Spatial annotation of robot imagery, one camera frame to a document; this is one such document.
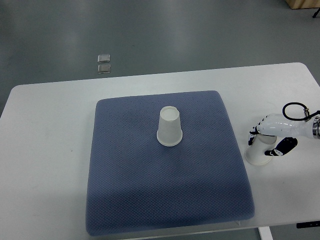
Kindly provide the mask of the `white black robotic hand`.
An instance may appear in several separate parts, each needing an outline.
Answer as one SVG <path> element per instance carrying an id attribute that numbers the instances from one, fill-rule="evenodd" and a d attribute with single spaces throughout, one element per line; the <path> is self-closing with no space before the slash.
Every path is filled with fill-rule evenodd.
<path id="1" fill-rule="evenodd" d="M 248 145 L 252 145 L 256 135 L 281 137 L 282 140 L 273 150 L 265 152 L 267 156 L 283 156 L 298 145 L 297 137 L 315 139 L 312 125 L 315 116 L 307 120 L 290 120 L 282 114 L 270 114 L 254 126 L 248 135 Z"/>

